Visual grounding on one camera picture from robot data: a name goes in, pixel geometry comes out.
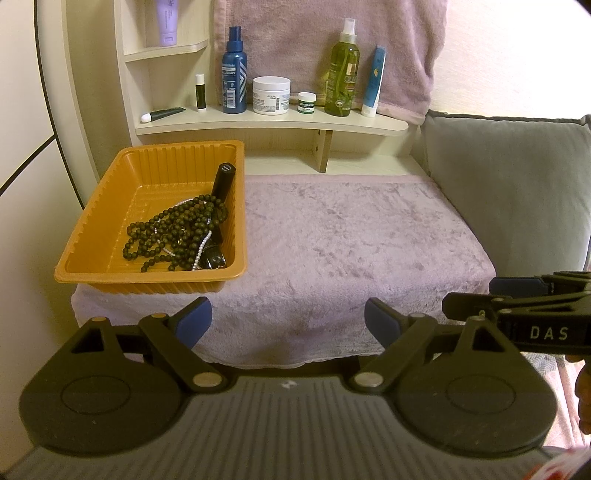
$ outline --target purple tube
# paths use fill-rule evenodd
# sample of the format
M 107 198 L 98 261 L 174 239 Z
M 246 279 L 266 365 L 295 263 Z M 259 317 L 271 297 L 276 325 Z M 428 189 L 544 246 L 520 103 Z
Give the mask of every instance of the purple tube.
M 177 44 L 178 0 L 155 0 L 160 30 L 160 46 Z

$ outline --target barcode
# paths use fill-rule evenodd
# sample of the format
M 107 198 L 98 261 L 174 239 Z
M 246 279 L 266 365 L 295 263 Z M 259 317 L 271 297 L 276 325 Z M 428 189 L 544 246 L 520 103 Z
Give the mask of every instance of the barcode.
M 236 108 L 236 90 L 226 90 L 226 106 Z

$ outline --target shelf support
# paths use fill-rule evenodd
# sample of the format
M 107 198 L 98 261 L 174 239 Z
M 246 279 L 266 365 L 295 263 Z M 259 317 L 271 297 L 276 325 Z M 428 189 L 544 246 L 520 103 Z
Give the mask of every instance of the shelf support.
M 318 130 L 314 135 L 312 153 L 316 159 L 316 171 L 326 173 L 326 165 L 329 161 L 330 143 L 332 142 L 332 130 Z

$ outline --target olive oil bottle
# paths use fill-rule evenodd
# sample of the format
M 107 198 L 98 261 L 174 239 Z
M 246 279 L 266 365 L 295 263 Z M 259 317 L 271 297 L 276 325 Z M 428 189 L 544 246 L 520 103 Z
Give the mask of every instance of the olive oil bottle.
M 359 49 L 355 35 L 355 20 L 345 18 L 340 41 L 330 55 L 329 79 L 326 86 L 324 111 L 335 116 L 348 116 L 355 94 Z

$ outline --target rivet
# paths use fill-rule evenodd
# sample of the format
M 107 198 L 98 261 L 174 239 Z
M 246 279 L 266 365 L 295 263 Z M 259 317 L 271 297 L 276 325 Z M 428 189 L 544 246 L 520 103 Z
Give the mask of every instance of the rivet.
M 354 377 L 355 383 L 360 387 L 379 387 L 384 383 L 384 378 L 376 372 L 359 372 Z
M 215 372 L 202 372 L 193 377 L 193 383 L 198 387 L 213 388 L 222 383 L 222 376 Z

